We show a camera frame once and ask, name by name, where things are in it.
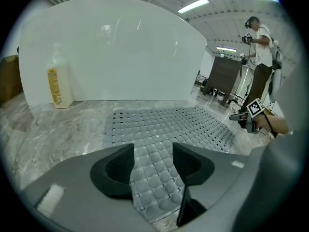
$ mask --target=bottle label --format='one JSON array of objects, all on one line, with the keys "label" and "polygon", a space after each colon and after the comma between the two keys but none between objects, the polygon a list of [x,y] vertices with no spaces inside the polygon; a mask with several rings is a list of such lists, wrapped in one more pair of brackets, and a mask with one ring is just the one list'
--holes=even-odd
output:
[{"label": "bottle label", "polygon": [[60,95],[57,68],[51,68],[47,70],[49,88],[53,96],[54,103],[57,105],[62,104],[62,99]]}]

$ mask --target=hand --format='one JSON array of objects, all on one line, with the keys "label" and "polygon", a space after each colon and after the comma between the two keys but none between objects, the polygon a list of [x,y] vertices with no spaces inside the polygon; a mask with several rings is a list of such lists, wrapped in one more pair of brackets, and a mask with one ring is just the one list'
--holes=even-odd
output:
[{"label": "hand", "polygon": [[263,127],[266,129],[270,129],[264,114],[259,114],[258,116],[254,117],[253,122],[255,123],[257,128]]}]

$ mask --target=ceiling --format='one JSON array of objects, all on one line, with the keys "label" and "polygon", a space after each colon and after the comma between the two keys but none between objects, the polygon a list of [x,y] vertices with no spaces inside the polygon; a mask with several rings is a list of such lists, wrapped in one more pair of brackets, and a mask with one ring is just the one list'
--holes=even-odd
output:
[{"label": "ceiling", "polygon": [[[50,0],[58,4],[67,0]],[[244,24],[250,16],[256,16],[266,24],[272,37],[279,41],[284,55],[283,76],[288,76],[299,64],[305,52],[289,16],[280,3],[269,0],[208,0],[209,3],[183,14],[178,10],[197,0],[142,0],[160,6],[179,16],[196,28],[207,39],[207,51],[219,56],[222,52],[216,46],[236,49],[227,52],[232,59],[239,59],[240,53],[249,53],[249,46],[241,42],[245,35]]]}]

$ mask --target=marble floor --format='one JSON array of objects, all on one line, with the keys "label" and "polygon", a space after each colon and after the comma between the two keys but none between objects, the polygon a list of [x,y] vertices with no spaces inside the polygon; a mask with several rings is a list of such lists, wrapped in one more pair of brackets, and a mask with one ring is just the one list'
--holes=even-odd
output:
[{"label": "marble floor", "polygon": [[229,115],[236,105],[223,107],[220,96],[202,95],[194,86],[188,101],[81,101],[67,109],[53,104],[28,106],[23,93],[0,108],[2,161],[18,190],[57,163],[103,149],[106,117],[119,108],[147,109],[200,105],[235,134],[230,153],[248,155],[252,148],[270,142],[269,135],[248,134]]}]

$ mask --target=white curved backdrop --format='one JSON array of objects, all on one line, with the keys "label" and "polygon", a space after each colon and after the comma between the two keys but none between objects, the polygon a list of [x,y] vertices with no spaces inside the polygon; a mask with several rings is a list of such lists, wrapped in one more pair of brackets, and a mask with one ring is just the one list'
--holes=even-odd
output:
[{"label": "white curved backdrop", "polygon": [[54,43],[68,61],[74,101],[187,100],[206,39],[140,0],[70,0],[23,28],[20,74],[29,105],[52,103],[46,65]]}]

